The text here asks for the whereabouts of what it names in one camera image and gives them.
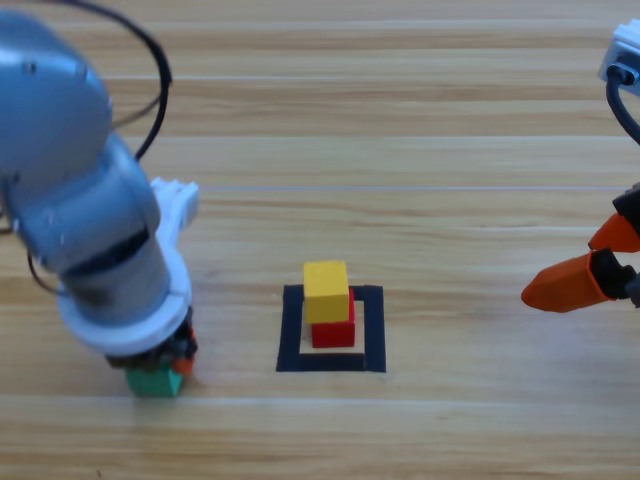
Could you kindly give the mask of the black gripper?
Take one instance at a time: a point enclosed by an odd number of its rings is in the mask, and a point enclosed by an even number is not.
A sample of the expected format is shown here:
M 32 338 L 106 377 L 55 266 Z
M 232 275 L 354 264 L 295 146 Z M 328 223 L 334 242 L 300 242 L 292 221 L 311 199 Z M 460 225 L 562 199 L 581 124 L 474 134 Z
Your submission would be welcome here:
M 156 371 L 171 368 L 177 374 L 191 375 L 197 352 L 192 317 L 193 309 L 189 308 L 180 326 L 159 345 L 129 356 L 106 356 L 107 363 L 114 369 Z
M 615 213 L 596 231 L 588 253 L 540 271 L 524 288 L 521 300 L 529 307 L 567 313 L 608 301 L 629 299 L 629 285 L 638 277 L 613 252 L 637 253 L 639 183 L 613 201 Z

